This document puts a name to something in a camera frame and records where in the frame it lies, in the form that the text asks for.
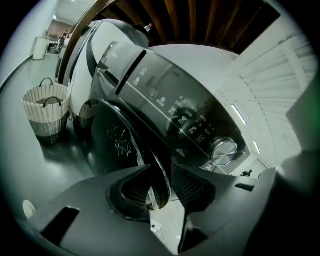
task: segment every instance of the laundry basket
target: laundry basket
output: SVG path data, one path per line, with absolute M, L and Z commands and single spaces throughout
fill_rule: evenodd
M 47 77 L 23 96 L 25 112 L 41 145 L 53 146 L 60 140 L 68 121 L 70 95 L 69 88 Z

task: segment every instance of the ceiling beam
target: ceiling beam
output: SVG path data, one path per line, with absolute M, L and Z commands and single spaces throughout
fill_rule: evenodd
M 174 0 L 164 0 L 166 8 L 168 10 L 171 23 L 173 26 L 174 37 L 175 41 L 178 42 L 180 40 L 180 28 L 179 28 L 179 21 L 177 15 L 176 4 Z
M 108 19 L 114 19 L 114 20 L 119 20 L 121 21 L 121 19 L 118 17 L 118 15 L 114 14 L 111 10 L 106 9 L 103 13 L 101 13 L 104 17 L 108 18 Z
M 239 39 L 243 36 L 243 34 L 246 32 L 247 28 L 250 26 L 250 24 L 254 21 L 254 19 L 256 18 L 256 16 L 258 15 L 258 13 L 260 12 L 262 6 L 260 6 L 260 8 L 255 12 L 255 14 L 253 15 L 252 19 L 249 21 L 249 23 L 242 29 L 241 33 L 238 35 L 238 37 L 230 44 L 230 49 L 233 49 L 235 47 L 235 45 L 237 44 L 237 42 L 239 41 Z
M 189 0 L 190 41 L 194 42 L 197 31 L 197 0 Z
M 164 27 L 161 23 L 160 17 L 155 9 L 155 7 L 152 5 L 151 0 L 140 0 L 143 8 L 146 10 L 148 15 L 150 16 L 156 30 L 158 31 L 161 40 L 163 43 L 166 43 L 168 41 L 167 34 L 164 30 Z
M 222 42 L 224 41 L 229 29 L 231 28 L 232 23 L 235 20 L 235 17 L 237 16 L 237 13 L 238 13 L 238 11 L 240 9 L 240 6 L 241 6 L 242 2 L 243 2 L 243 0 L 237 0 L 236 4 L 234 6 L 234 9 L 232 11 L 231 17 L 230 17 L 230 19 L 229 19 L 229 21 L 228 21 L 223 33 L 222 33 L 222 36 L 218 40 L 218 46 L 221 45 Z
M 135 12 L 134 9 L 130 6 L 130 4 L 126 0 L 120 0 L 116 3 L 116 5 L 127 15 L 135 25 L 145 26 L 144 21 L 140 18 L 140 16 Z
M 206 43 L 209 42 L 209 38 L 210 38 L 210 35 L 211 35 L 212 27 L 214 25 L 216 12 L 217 12 L 217 9 L 218 9 L 218 1 L 219 0 L 212 0 L 211 1 L 209 22 L 208 22 L 208 27 L 206 29 L 205 39 L 204 39 L 204 42 L 206 42 Z

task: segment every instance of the washing machine door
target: washing machine door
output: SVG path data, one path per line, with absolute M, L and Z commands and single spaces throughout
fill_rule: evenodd
M 95 107 L 91 135 L 87 137 L 87 156 L 90 168 L 97 176 L 126 168 L 151 165 L 156 181 L 152 186 L 156 204 L 151 200 L 150 209 L 163 208 L 171 196 L 169 169 L 171 156 L 152 149 L 144 139 L 142 129 L 126 113 L 126 109 L 112 102 L 101 100 Z

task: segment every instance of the handle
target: handle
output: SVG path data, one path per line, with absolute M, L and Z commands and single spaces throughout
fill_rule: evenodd
M 89 106 L 89 108 L 92 108 L 91 101 L 87 101 L 86 103 L 84 103 L 84 105 L 88 105 L 88 106 Z
M 58 98 L 57 98 L 57 97 L 55 97 L 55 96 L 52 96 L 52 97 L 49 97 L 49 98 L 47 98 L 47 99 L 45 100 L 45 102 L 43 103 L 43 108 L 45 108 L 45 107 L 46 107 L 46 103 L 47 103 L 47 101 L 48 101 L 49 99 L 52 99 L 52 98 L 55 98 L 55 99 L 59 102 L 59 107 L 61 107 L 61 106 L 62 106 L 60 99 L 58 99 Z
M 52 86 L 54 85 L 54 82 L 52 81 L 52 79 L 51 79 L 50 77 L 46 77 L 45 79 L 43 79 L 43 80 L 41 81 L 39 87 L 42 86 L 42 82 L 43 82 L 44 80 L 46 80 L 46 79 L 49 79 L 49 80 L 51 81 L 51 85 L 52 85 Z

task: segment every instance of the hallway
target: hallway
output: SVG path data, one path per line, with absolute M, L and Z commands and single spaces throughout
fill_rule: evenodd
M 68 146 L 41 147 L 29 124 L 22 97 L 41 80 L 55 77 L 58 55 L 27 61 L 0 94 L 0 182 L 14 216 L 25 218 L 22 203 L 36 207 L 77 182 L 94 176 L 74 136 Z M 67 129 L 73 132 L 71 123 Z

